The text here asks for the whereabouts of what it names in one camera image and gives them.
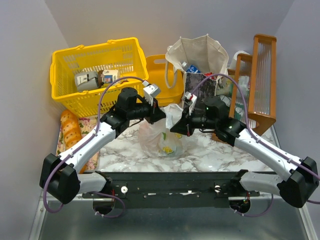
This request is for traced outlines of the red snack bag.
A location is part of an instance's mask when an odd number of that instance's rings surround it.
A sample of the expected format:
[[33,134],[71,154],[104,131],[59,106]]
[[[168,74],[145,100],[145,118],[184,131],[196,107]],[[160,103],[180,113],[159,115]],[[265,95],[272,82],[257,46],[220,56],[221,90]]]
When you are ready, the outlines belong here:
[[208,77],[208,76],[213,75],[213,73],[212,73],[212,72],[208,72],[208,73],[203,73],[203,75],[206,76],[206,77]]

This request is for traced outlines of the beige canvas tote bag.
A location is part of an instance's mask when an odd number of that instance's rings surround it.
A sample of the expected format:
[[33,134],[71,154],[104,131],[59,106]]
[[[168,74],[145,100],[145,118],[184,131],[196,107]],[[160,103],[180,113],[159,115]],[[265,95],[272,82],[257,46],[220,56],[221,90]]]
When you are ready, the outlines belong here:
[[[197,96],[196,109],[205,106],[206,98],[216,95],[219,79],[228,74],[228,53],[217,40],[207,34],[193,39],[180,37],[167,48],[165,60],[164,78],[167,88],[171,89],[176,85],[177,71],[181,71],[183,93],[189,92]],[[185,72],[183,62],[196,66],[200,73]]]

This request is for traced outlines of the white plastic grocery bag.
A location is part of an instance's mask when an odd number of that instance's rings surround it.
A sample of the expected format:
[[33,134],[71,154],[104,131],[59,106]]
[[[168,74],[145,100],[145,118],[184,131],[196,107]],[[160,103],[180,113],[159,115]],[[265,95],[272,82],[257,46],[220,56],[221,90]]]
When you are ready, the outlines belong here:
[[183,109],[175,103],[161,107],[165,118],[150,124],[143,121],[140,124],[137,139],[142,151],[150,157],[179,157],[197,143],[192,137],[180,133],[170,132],[170,128],[176,124]]

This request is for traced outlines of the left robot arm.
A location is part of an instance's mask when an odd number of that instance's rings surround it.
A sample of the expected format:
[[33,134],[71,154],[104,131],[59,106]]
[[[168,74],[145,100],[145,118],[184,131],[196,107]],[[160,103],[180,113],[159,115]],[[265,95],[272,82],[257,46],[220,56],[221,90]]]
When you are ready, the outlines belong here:
[[39,183],[43,192],[65,205],[77,194],[102,191],[108,185],[106,176],[98,172],[80,174],[80,170],[95,153],[123,133],[131,120],[145,119],[153,124],[164,119],[166,114],[156,100],[160,91],[150,84],[143,88],[144,96],[140,96],[134,88],[123,88],[115,105],[89,134],[59,156],[45,157]]

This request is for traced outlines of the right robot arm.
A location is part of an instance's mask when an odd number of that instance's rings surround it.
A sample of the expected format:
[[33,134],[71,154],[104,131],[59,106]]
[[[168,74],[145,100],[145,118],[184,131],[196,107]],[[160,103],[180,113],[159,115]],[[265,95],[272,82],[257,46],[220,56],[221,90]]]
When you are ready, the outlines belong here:
[[229,116],[227,105],[218,97],[209,97],[202,109],[196,109],[197,97],[186,93],[180,120],[170,128],[172,133],[190,137],[196,129],[215,136],[254,156],[275,175],[244,170],[235,178],[246,191],[270,193],[282,197],[289,205],[302,208],[319,186],[317,163],[310,157],[301,159],[256,134],[245,123]]

